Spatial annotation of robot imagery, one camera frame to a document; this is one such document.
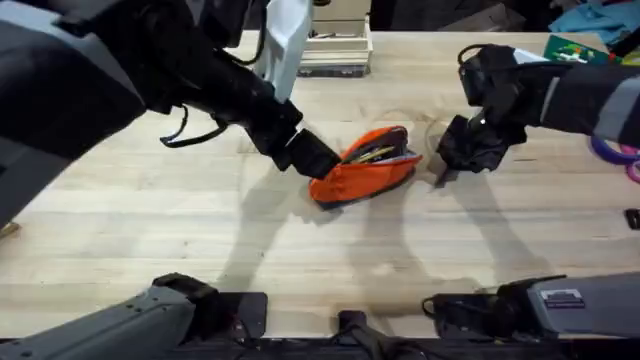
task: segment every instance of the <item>wooden tabletop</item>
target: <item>wooden tabletop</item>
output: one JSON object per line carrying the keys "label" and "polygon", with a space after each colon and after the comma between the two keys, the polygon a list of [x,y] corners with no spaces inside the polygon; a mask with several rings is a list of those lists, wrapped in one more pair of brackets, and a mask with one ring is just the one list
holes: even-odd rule
{"label": "wooden tabletop", "polygon": [[[471,43],[541,53],[548,34],[376,33],[365,79],[300,79],[294,103],[336,150],[389,124],[432,151],[431,126],[470,115],[456,55]],[[571,36],[602,47],[593,36]],[[250,57],[246,41],[239,52]],[[640,270],[622,210],[640,187],[594,157],[584,136],[529,129],[493,173],[443,188],[413,181],[323,213],[308,179],[278,172],[241,129],[164,148],[177,129],[148,113],[91,151],[18,218],[0,242],[0,337],[19,337],[123,301],[182,272],[222,291],[269,295],[268,335],[320,336],[342,309],[363,309],[389,334],[433,336],[420,300],[546,274]],[[189,134],[214,123],[192,112]]]}

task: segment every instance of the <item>cable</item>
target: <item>cable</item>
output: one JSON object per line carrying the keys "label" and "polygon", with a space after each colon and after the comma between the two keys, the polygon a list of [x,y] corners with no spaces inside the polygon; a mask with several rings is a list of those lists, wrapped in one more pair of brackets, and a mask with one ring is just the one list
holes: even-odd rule
{"label": "cable", "polygon": [[262,57],[267,39],[267,16],[267,7],[263,3],[260,7],[260,35],[258,35],[258,47],[256,49],[256,55],[251,60],[242,60],[226,51],[221,51],[221,53],[224,54],[224,56],[228,56],[233,62],[242,66],[249,66],[257,63],[258,60],[260,60],[260,57]]}
{"label": "cable", "polygon": [[522,69],[528,69],[528,68],[541,68],[541,67],[571,68],[575,65],[571,62],[566,62],[566,61],[534,61],[534,62],[528,62],[524,64],[517,64],[517,65],[498,67],[498,68],[473,68],[463,60],[463,56],[470,50],[474,50],[474,49],[482,50],[490,46],[496,46],[496,45],[473,44],[465,47],[464,49],[460,50],[460,52],[458,53],[458,65],[460,65],[460,67],[464,68],[465,70],[482,71],[482,72],[499,72],[499,71],[522,70]]}
{"label": "cable", "polygon": [[422,305],[421,305],[422,312],[424,313],[424,316],[428,317],[431,320],[435,320],[436,314],[431,312],[431,311],[429,311],[429,310],[427,310],[426,305],[427,305],[428,302],[432,303],[433,302],[433,297],[426,298],[426,299],[422,300]]}
{"label": "cable", "polygon": [[189,139],[184,139],[184,140],[178,140],[178,141],[173,141],[175,140],[175,138],[177,138],[178,136],[180,136],[180,134],[182,134],[182,132],[184,131],[184,128],[187,126],[187,122],[189,120],[189,108],[187,108],[185,105],[181,105],[180,106],[183,110],[184,110],[184,116],[182,117],[182,122],[180,123],[180,128],[178,129],[178,131],[175,134],[169,135],[169,136],[163,136],[160,138],[160,142],[162,143],[162,145],[171,148],[171,149],[177,149],[177,148],[181,148],[181,147],[185,147],[185,146],[191,146],[191,145],[196,145],[196,144],[201,144],[205,141],[209,141],[215,137],[218,137],[220,134],[222,134],[223,132],[225,132],[225,130],[227,130],[227,128],[229,127],[229,125],[225,122],[222,121],[218,121],[216,120],[216,118],[213,116],[213,114],[211,115],[211,117],[216,120],[216,123],[218,124],[218,128],[206,133],[204,135],[200,135],[200,136],[196,136],[193,138],[189,138]]}

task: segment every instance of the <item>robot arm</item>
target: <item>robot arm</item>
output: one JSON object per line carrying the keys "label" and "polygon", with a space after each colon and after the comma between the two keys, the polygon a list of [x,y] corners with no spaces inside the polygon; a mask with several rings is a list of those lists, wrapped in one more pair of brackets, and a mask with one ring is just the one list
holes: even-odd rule
{"label": "robot arm", "polygon": [[243,126],[280,170],[324,177],[339,157],[296,129],[302,113],[271,82],[224,51],[239,42],[250,4],[0,1],[0,224],[147,109],[192,105],[219,132]]}
{"label": "robot arm", "polygon": [[190,340],[225,333],[232,322],[232,309],[216,289],[169,274],[120,304],[0,344],[0,358],[150,359]]}
{"label": "robot arm", "polygon": [[[462,55],[480,48],[463,61]],[[454,170],[494,170],[511,145],[526,142],[525,126],[594,135],[640,147],[640,68],[551,62],[519,49],[476,45],[461,52],[460,79],[469,105],[438,152]]]}

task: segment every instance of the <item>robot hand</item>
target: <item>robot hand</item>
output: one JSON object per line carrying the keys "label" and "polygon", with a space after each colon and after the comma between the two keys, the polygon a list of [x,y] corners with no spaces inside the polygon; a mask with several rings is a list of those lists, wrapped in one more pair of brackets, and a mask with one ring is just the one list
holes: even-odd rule
{"label": "robot hand", "polygon": [[490,44],[464,49],[458,63],[469,105],[482,110],[471,120],[457,116],[440,143],[453,170],[495,170],[511,145],[527,141],[526,126],[640,147],[638,67],[551,62]]}
{"label": "robot hand", "polygon": [[339,157],[224,51],[238,44],[251,2],[0,1],[0,224],[146,110],[184,104],[218,123],[205,138],[241,125],[280,170],[323,178]]}

